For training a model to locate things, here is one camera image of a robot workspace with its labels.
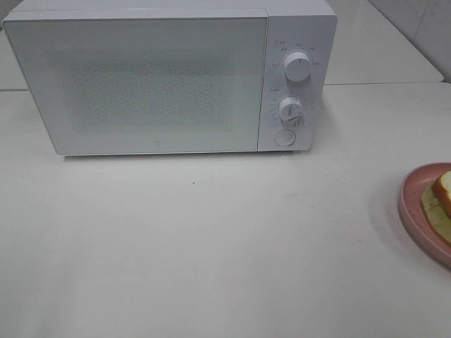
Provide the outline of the round white door button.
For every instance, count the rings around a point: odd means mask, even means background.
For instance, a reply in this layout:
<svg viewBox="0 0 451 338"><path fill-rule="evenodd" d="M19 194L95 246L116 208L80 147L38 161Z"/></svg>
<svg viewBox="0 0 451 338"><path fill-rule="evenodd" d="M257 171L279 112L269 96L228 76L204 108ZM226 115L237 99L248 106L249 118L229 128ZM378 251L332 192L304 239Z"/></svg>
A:
<svg viewBox="0 0 451 338"><path fill-rule="evenodd" d="M292 146L295 141L296 134L292 130L281 130L274 137L274 142L278 146Z"/></svg>

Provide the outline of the white microwave door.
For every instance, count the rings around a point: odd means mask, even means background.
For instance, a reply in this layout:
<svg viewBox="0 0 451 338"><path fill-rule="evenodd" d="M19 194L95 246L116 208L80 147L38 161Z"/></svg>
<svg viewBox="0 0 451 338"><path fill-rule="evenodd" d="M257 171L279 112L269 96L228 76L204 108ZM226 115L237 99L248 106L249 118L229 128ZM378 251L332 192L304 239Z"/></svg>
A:
<svg viewBox="0 0 451 338"><path fill-rule="evenodd" d="M263 18L7 22L58 154L257 148Z"/></svg>

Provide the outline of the pink round plate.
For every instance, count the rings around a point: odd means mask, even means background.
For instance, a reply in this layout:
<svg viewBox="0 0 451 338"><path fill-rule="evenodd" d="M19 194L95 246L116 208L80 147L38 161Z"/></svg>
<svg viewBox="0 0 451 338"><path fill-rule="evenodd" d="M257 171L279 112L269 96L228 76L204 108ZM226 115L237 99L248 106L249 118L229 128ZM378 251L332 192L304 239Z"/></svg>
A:
<svg viewBox="0 0 451 338"><path fill-rule="evenodd" d="M404 178L398 199L400 219L409 236L425 254L446 268L450 268L450 244L431 227L421 195L449 170L449 162L428 163L413 169Z"/></svg>

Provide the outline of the white bread sandwich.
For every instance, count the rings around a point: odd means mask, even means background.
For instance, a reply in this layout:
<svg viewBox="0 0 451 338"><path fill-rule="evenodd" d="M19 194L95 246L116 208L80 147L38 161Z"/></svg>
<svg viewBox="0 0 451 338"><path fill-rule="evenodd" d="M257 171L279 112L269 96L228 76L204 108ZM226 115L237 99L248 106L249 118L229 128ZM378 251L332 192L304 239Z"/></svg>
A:
<svg viewBox="0 0 451 338"><path fill-rule="evenodd" d="M421 201L430 226L450 245L450 171L424 190Z"/></svg>

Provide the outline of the lower white timer knob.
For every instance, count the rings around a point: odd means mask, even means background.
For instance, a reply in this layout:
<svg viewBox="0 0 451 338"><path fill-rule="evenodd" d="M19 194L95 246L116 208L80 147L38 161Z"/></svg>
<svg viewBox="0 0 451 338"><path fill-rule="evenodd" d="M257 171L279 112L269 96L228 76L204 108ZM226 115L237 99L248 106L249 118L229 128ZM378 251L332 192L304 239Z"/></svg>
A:
<svg viewBox="0 0 451 338"><path fill-rule="evenodd" d="M304 115L301 101L294 97L287 97L279 103L278 116L283 123L294 123Z"/></svg>

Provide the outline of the upper white power knob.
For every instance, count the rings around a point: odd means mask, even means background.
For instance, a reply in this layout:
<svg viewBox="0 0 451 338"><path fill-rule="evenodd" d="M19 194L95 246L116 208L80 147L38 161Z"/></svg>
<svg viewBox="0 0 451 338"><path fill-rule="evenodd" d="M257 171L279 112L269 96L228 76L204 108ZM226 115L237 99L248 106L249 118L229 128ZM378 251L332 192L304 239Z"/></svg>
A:
<svg viewBox="0 0 451 338"><path fill-rule="evenodd" d="M311 74L311 57L302 52L296 51L285 57L283 62L285 76L292 82L301 82Z"/></svg>

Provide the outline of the white microwave oven body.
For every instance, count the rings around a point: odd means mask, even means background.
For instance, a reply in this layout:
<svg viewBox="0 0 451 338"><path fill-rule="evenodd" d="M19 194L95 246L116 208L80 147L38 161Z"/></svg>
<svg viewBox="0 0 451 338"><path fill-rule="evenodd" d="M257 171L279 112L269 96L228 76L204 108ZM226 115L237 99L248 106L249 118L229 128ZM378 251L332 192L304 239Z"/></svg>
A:
<svg viewBox="0 0 451 338"><path fill-rule="evenodd" d="M23 1L3 19L2 26L6 33L5 24L11 21L236 18L266 20L259 133L253 151L309 149L338 23L326 1ZM285 57L296 51L308 54L313 62L310 76L301 82L287 79L283 66ZM299 99L304 107L303 117L294 123L283 123L278 116L279 103L287 97ZM296 134L292 146L275 144L274 137L281 130Z"/></svg>

